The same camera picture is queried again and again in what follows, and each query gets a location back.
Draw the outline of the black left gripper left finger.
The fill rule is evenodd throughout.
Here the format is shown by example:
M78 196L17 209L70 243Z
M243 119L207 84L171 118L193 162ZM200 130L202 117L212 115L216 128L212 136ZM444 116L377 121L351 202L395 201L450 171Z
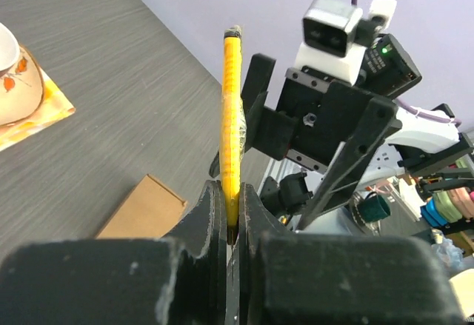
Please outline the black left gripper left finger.
M161 238L28 244L1 264L3 324L222 324L226 220L216 181Z

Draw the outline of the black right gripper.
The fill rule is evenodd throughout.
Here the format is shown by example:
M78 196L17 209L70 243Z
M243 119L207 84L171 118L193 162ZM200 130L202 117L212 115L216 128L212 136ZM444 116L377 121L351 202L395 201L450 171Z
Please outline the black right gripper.
M247 123L244 151L254 148L272 159L288 158L309 170L329 169L296 226L344 206L376 150L402 128L397 106L366 90L290 68L276 110L265 106L276 60L252 56L241 91Z

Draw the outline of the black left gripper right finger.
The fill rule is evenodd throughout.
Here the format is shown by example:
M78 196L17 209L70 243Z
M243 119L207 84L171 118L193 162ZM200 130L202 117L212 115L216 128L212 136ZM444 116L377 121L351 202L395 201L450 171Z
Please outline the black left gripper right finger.
M243 324L461 324L443 266L418 238L287 230L240 191Z

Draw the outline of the brown cardboard express box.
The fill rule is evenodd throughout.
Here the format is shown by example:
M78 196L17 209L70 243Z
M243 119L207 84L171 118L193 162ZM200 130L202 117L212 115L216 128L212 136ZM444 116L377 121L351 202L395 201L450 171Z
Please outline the brown cardboard express box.
M96 235L105 238L160 238L181 220L187 201L147 174Z

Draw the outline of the yellow utility knife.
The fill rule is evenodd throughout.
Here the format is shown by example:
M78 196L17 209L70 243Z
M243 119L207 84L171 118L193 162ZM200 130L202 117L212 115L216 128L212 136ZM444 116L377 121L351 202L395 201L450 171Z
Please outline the yellow utility knife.
M219 168L227 215L227 243L238 235L241 157L245 147L246 122L241 100L242 28L233 25L224 31L221 85L221 129Z

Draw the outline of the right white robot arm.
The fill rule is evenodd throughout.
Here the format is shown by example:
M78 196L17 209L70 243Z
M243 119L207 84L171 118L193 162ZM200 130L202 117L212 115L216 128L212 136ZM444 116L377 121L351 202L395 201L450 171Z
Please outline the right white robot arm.
M357 85L367 49L379 46L373 37L343 41L342 54L302 44L275 109L264 104L275 62L256 54L243 74L241 39L239 27L224 32L220 144L210 167L211 176L221 177L230 231L237 229L241 159L248 149L324 174L304 208L300 225L306 227L372 181L370 162L381 146L438 155L460 144L458 121L445 112L403 106Z

